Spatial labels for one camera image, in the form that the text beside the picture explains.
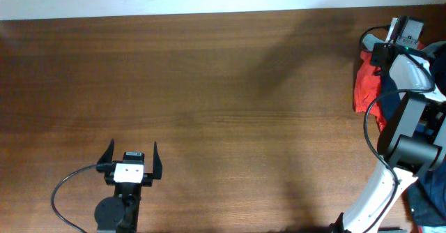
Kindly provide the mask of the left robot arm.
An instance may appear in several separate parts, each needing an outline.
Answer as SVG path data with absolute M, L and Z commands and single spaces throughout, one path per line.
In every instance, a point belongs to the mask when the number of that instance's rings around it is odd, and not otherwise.
M 114 141 L 109 143 L 95 170 L 104 174 L 105 183 L 114 187 L 114 194 L 101 200 L 94 218 L 98 232 L 136 232 L 141 202 L 141 189 L 151 187 L 162 178 L 162 161 L 157 144 L 153 145 L 153 170 L 146 172 L 145 154 L 125 152 L 122 160 L 114 160 Z

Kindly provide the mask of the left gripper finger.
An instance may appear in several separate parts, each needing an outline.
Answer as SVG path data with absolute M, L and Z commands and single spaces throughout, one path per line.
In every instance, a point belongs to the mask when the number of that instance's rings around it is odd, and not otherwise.
M 153 146 L 153 170 L 146 177 L 151 180 L 160 180 L 162 178 L 162 161 L 157 149 L 157 142 Z
M 113 153 L 114 153 L 114 139 L 111 139 L 109 146 L 107 147 L 105 152 L 102 154 L 102 156 L 97 161 L 97 164 L 96 164 L 97 172 L 110 172 L 112 170 Z

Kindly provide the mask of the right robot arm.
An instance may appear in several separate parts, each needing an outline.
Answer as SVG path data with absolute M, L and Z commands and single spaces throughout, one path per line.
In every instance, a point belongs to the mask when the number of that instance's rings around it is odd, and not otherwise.
M 396 98 L 392 113 L 370 149 L 376 168 L 361 195 L 335 223 L 330 232 L 380 232 L 380 224 L 399 196 L 445 159 L 445 95 L 430 71 L 432 53 L 419 49 L 423 20 L 398 16 L 385 26 L 385 40 L 364 32 L 360 47 L 371 53 L 371 64 L 387 78 L 391 89 L 379 94 L 366 113 L 385 98 Z

